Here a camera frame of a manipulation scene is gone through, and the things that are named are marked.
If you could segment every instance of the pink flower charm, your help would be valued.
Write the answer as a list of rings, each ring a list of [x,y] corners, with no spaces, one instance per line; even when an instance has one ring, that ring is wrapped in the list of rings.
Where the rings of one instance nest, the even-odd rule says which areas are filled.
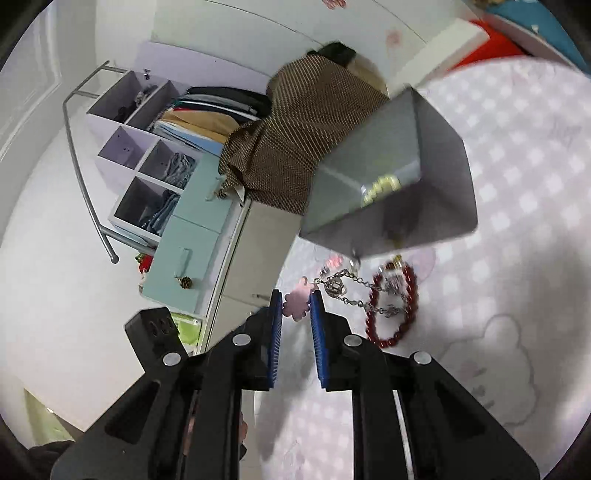
[[[293,317],[296,322],[304,318],[306,312],[310,311],[310,293],[314,290],[318,290],[318,286],[314,283],[309,284],[306,277],[301,277],[293,291],[285,296],[283,315]]]
[[[424,282],[435,268],[437,254],[433,247],[421,248],[410,253],[407,263],[413,267],[418,283]]]

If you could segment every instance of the drawer handle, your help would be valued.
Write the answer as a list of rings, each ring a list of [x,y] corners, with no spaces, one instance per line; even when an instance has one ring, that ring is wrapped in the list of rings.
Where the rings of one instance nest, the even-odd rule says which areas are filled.
[[[207,195],[207,197],[205,197],[205,201],[206,202],[211,202],[212,200],[214,200],[217,197],[217,193],[219,192],[219,189],[222,187],[222,183],[224,183],[224,181],[226,180],[226,177],[216,177],[216,184],[215,187],[213,188],[212,192]]]
[[[187,269],[187,263],[191,256],[190,248],[183,248],[181,256],[178,259],[177,269],[174,272],[174,278],[178,280],[179,285],[183,290],[188,290],[193,286],[193,280],[190,277],[185,276],[185,270]]]
[[[271,298],[268,297],[267,295],[259,295],[258,293],[253,293],[252,294],[252,298],[253,299],[265,300],[265,301],[271,301]]]

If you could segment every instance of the jewelry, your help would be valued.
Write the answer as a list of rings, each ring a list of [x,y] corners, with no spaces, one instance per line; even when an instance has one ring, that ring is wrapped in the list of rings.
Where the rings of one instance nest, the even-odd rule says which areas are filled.
[[[395,275],[384,275],[386,272],[396,272]],[[355,282],[371,289],[369,294],[369,301],[363,302],[361,300],[349,300],[345,297],[347,288],[343,284],[342,277],[351,278]],[[368,339],[380,348],[387,348],[395,346],[402,337],[408,332],[410,326],[414,323],[417,317],[418,309],[418,291],[417,291],[417,278],[414,274],[413,268],[402,260],[400,255],[396,255],[394,260],[388,262],[384,267],[380,267],[379,272],[372,278],[373,283],[364,281],[363,278],[357,277],[349,270],[341,270],[331,277],[327,277],[326,280],[315,278],[314,283],[324,284],[324,290],[327,295],[331,298],[342,301],[345,305],[354,305],[362,308],[366,312],[365,333]],[[387,305],[386,308],[378,308],[379,293],[385,291],[402,298],[404,306],[402,308],[395,305]],[[398,330],[389,339],[380,339],[375,330],[375,316],[376,314],[383,314],[386,318],[398,315],[399,313],[404,314],[404,322],[400,325]]]

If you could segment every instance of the shelf compartment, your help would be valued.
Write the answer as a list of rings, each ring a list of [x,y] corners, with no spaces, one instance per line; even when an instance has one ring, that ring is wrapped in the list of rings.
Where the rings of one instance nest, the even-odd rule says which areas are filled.
[[[152,135],[121,126],[115,130],[95,158],[96,167],[107,188],[122,195],[134,178],[134,168],[155,145]]]
[[[119,109],[131,106],[139,92],[149,86],[160,87],[166,83],[167,80],[160,77],[150,76],[149,79],[146,79],[143,73],[127,72],[117,83],[99,97],[99,99],[90,107],[88,113],[116,121],[115,119],[119,114]],[[119,123],[124,123],[128,118],[130,118],[129,115],[123,120],[123,122]]]
[[[192,175],[195,172],[197,164],[199,163],[200,158],[203,156],[203,154],[196,150],[192,150],[191,148],[184,147],[174,142],[168,142],[164,140],[158,140],[154,148],[146,154],[146,156],[143,159],[143,162],[139,165],[139,172],[148,177],[164,182],[164,175],[166,173],[168,164],[172,157],[177,153],[185,154],[186,156],[191,157],[195,161],[195,167],[193,169],[193,172],[191,173]],[[187,183],[183,186],[174,187],[182,191],[188,183],[189,181],[187,181]]]
[[[152,121],[175,98],[184,94],[190,85],[170,80],[161,85],[125,122],[130,127],[146,130]]]
[[[112,214],[110,222],[123,230],[140,236],[150,245],[157,245],[160,236],[148,232],[140,227],[142,220],[153,215],[164,205],[165,192],[178,195],[178,193],[152,181],[134,178],[129,188],[120,198]]]

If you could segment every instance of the silver chain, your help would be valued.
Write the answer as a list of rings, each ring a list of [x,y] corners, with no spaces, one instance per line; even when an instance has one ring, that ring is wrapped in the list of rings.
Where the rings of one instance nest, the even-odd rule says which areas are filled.
[[[334,275],[331,275],[330,277],[327,277],[326,280],[322,280],[321,278],[315,278],[314,283],[316,285],[322,283],[327,286],[328,284],[331,283],[331,281],[334,278],[341,278],[341,277],[351,278],[353,281],[357,282],[358,284],[363,285],[367,288],[371,288],[372,290],[388,291],[387,289],[382,288],[379,285],[371,284],[368,281],[364,281],[363,278],[352,274],[346,268],[344,270],[341,270],[341,271],[335,273]],[[401,313],[403,311],[401,308],[395,307],[394,305],[388,305],[386,308],[383,308],[383,307],[377,308],[377,307],[374,307],[373,305],[371,305],[370,302],[368,302],[368,301],[363,302],[361,300],[349,300],[347,297],[341,296],[341,294],[334,296],[331,293],[329,293],[328,289],[327,289],[327,293],[329,294],[330,297],[333,297],[334,299],[342,301],[345,305],[354,305],[354,306],[357,306],[361,309],[364,309],[366,312],[374,312],[374,313],[379,313],[380,315],[385,315],[386,318],[397,315],[398,313]]]
[[[335,277],[337,277],[337,278],[340,278],[340,277],[350,278],[351,280],[357,282],[358,284],[363,285],[364,287],[367,287],[367,288],[371,288],[372,290],[388,291],[387,289],[382,288],[379,285],[375,285],[373,283],[369,283],[368,281],[363,280],[363,278],[358,277],[355,274],[352,274],[346,268],[344,270],[338,271],[337,273],[335,273],[331,277],[327,277],[326,280],[329,281],[331,278],[335,278]]]

